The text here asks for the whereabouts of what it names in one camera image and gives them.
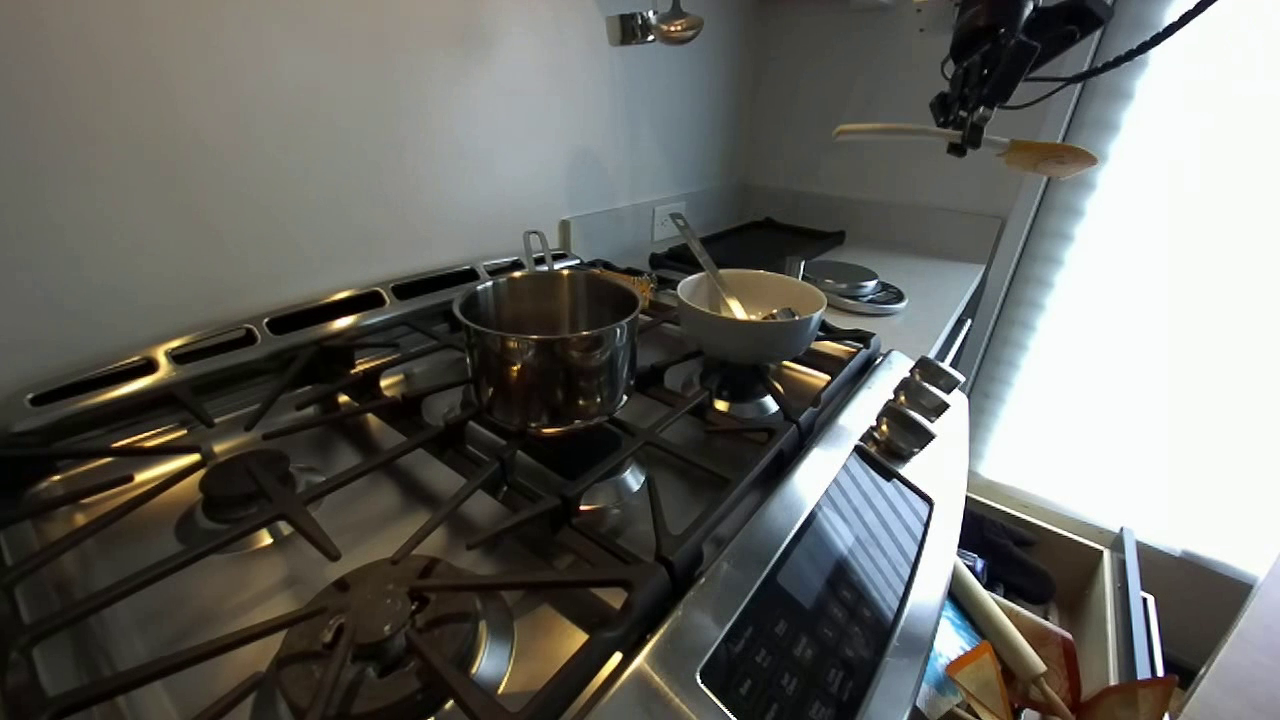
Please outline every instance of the white bowl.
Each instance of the white bowl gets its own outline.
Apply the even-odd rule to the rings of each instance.
[[[726,365],[776,365],[800,357],[813,345],[814,324],[829,306],[829,297],[814,283],[759,269],[718,269],[718,277],[751,318],[726,315],[726,306],[718,306],[718,291],[703,273],[675,283],[680,324],[686,324],[691,338],[706,357]]]

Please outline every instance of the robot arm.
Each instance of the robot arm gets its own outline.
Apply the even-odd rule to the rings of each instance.
[[[948,88],[929,111],[940,129],[958,131],[953,154],[979,148],[984,124],[1006,94],[1111,21],[1111,0],[958,0]]]

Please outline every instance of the stove knob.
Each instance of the stove knob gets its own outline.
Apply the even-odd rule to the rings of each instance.
[[[891,403],[923,420],[940,420],[953,408],[948,395],[929,388],[918,374],[902,374],[891,393]]]
[[[940,358],[930,358],[930,357],[918,357],[918,358],[910,365],[910,374],[923,378],[929,388],[944,393],[944,395],[953,395],[953,393],[962,384],[958,373],[953,373],[948,365],[940,365]]]
[[[923,414],[882,403],[862,443],[872,443],[872,451],[881,451],[882,459],[902,465],[930,443],[930,426]]]

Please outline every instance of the stovetop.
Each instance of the stovetop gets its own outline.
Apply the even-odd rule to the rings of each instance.
[[[650,302],[609,424],[505,437],[453,318],[472,281],[335,291],[12,401],[0,708],[562,714],[876,365],[829,327],[767,373],[778,414],[711,414],[725,367]]]

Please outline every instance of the cable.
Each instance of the cable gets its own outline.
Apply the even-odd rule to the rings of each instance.
[[[1208,10],[1210,4],[1214,4],[1214,0],[1190,4],[1185,14],[1175,14],[1171,25],[1164,25],[1164,28],[1159,28],[1156,37],[1147,37],[1143,43],[1134,43],[1134,47],[1128,47],[1128,53],[1105,59],[1105,62],[1093,62],[1093,68],[1085,68],[1085,72],[1075,72],[1075,77],[1027,77],[1022,82],[1056,82],[1056,88],[1050,88],[1050,92],[1040,92],[1040,94],[1033,94],[1033,98],[1018,98],[1018,103],[1000,103],[1000,109],[1003,109],[1003,111],[1036,109],[1036,103],[1050,98],[1056,92],[1065,92],[1065,88],[1071,88],[1071,82],[1085,82],[1085,81],[1105,77],[1105,72],[1111,72],[1111,68],[1121,68],[1121,62],[1128,62],[1128,59],[1134,59],[1134,57],[1147,57],[1156,43],[1171,40],[1179,28],[1186,28],[1186,25],[1190,25],[1201,10]]]

